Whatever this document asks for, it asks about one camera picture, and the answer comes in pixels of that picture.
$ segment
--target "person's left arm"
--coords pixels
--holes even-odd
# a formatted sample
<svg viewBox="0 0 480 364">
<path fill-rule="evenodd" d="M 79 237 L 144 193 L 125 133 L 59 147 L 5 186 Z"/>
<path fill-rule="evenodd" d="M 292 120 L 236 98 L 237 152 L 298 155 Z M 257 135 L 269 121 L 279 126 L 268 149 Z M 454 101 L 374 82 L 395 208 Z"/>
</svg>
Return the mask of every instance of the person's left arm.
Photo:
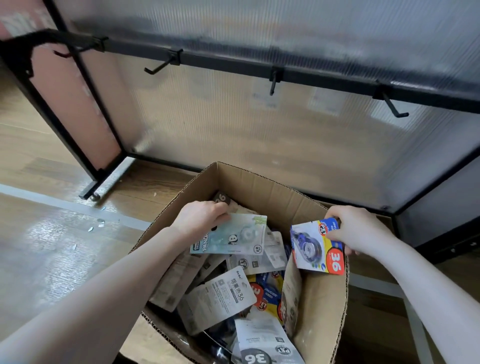
<svg viewBox="0 0 480 364">
<path fill-rule="evenodd" d="M 0 363 L 108 363 L 173 260 L 229 219 L 227 204 L 192 202 L 174 223 L 0 343 Z"/>
</svg>

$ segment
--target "forearm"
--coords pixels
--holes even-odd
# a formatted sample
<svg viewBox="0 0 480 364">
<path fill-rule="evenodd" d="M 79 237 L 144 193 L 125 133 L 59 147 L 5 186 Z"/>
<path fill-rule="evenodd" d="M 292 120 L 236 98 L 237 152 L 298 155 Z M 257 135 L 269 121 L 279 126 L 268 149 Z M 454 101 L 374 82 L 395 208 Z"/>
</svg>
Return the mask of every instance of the forearm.
<svg viewBox="0 0 480 364">
<path fill-rule="evenodd" d="M 402 287 L 445 361 L 477 362 L 480 304 L 409 245 L 395 237 L 381 243 L 371 255 Z"/>
<path fill-rule="evenodd" d="M 111 363 L 186 239 L 163 229 L 2 342 L 0 362 Z"/>
</svg>

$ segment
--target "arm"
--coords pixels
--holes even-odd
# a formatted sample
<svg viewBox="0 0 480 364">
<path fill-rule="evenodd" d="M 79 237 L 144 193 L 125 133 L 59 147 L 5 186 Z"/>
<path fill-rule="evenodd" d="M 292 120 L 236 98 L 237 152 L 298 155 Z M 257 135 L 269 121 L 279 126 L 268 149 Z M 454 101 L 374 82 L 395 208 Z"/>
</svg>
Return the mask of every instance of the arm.
<svg viewBox="0 0 480 364">
<path fill-rule="evenodd" d="M 363 208 L 333 206 L 327 217 L 342 221 L 331 240 L 368 254 L 387 268 L 430 333 L 448 364 L 477 363 L 480 358 L 480 303 L 458 287 L 411 246 L 397 239 Z"/>
<path fill-rule="evenodd" d="M 0 363 L 108 363 L 173 260 L 229 219 L 227 204 L 187 204 L 174 223 L 0 344 Z"/>
</svg>

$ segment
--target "hook bracket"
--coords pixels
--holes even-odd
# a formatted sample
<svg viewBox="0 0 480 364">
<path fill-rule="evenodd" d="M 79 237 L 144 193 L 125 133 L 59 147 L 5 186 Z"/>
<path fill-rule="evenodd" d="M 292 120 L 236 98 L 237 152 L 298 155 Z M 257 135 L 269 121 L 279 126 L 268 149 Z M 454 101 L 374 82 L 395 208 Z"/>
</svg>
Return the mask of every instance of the hook bracket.
<svg viewBox="0 0 480 364">
<path fill-rule="evenodd" d="M 92 40 L 93 40 L 93 43 L 90 44 L 89 46 L 81 47 L 81 48 L 72 47 L 74 49 L 73 53 L 79 54 L 79 53 L 82 53 L 82 52 L 85 52 L 85 51 L 91 50 L 91 49 L 98 50 L 99 52 L 105 52 L 105 41 L 108 40 L 107 36 L 104 36 L 104 37 L 101 37 L 101 38 L 93 36 Z M 70 52 L 70 53 L 60 53 L 60 52 L 57 52 L 56 50 L 54 50 L 53 53 L 55 53 L 57 56 L 62 57 L 62 58 L 70 58 L 70 57 L 73 56 L 72 52 Z"/>
<path fill-rule="evenodd" d="M 144 68 L 144 71 L 148 74 L 156 74 L 160 72 L 162 69 L 167 67 L 169 64 L 173 64 L 174 66 L 180 66 L 180 53 L 183 52 L 183 49 L 180 50 L 169 50 L 168 51 L 168 61 L 162 63 L 154 70 L 149 70 L 148 68 Z"/>
<path fill-rule="evenodd" d="M 273 93 L 275 92 L 275 85 L 283 81 L 283 71 L 284 69 L 281 67 L 272 67 L 269 78 L 269 80 L 272 81 L 272 87 L 270 88 L 270 96 L 273 95 Z"/>
<path fill-rule="evenodd" d="M 392 114 L 396 118 L 406 118 L 407 116 L 409 116 L 410 114 L 408 112 L 402 112 L 402 113 L 398 112 L 395 105 L 392 103 L 392 100 L 390 100 L 390 98 L 388 97 L 391 87 L 387 85 L 383 85 L 379 81 L 377 82 L 379 83 L 379 85 L 376 88 L 375 92 L 373 93 L 372 98 L 374 98 L 375 100 L 385 101 L 388 108 L 391 110 Z"/>
</svg>

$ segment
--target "person's left hand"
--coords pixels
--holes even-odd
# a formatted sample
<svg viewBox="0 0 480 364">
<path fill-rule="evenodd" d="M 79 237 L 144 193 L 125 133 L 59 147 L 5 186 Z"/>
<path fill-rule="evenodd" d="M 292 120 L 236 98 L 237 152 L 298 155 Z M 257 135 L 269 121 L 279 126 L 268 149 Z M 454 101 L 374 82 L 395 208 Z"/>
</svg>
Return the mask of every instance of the person's left hand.
<svg viewBox="0 0 480 364">
<path fill-rule="evenodd" d="M 189 244 L 202 239 L 213 227 L 231 219 L 225 202 L 193 201 L 186 204 L 171 225 Z"/>
</svg>

